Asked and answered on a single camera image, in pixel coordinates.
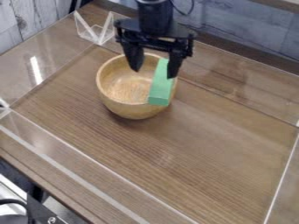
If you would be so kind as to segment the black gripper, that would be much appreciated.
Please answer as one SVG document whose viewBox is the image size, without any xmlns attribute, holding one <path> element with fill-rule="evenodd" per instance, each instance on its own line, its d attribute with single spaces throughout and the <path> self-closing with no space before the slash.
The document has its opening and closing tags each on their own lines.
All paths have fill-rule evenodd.
<svg viewBox="0 0 299 224">
<path fill-rule="evenodd" d="M 195 33 L 173 20 L 173 0 L 135 0 L 137 15 L 115 22 L 116 41 L 133 71 L 144 64 L 144 49 L 169 53 L 167 78 L 177 76 L 183 58 L 192 55 Z"/>
</svg>

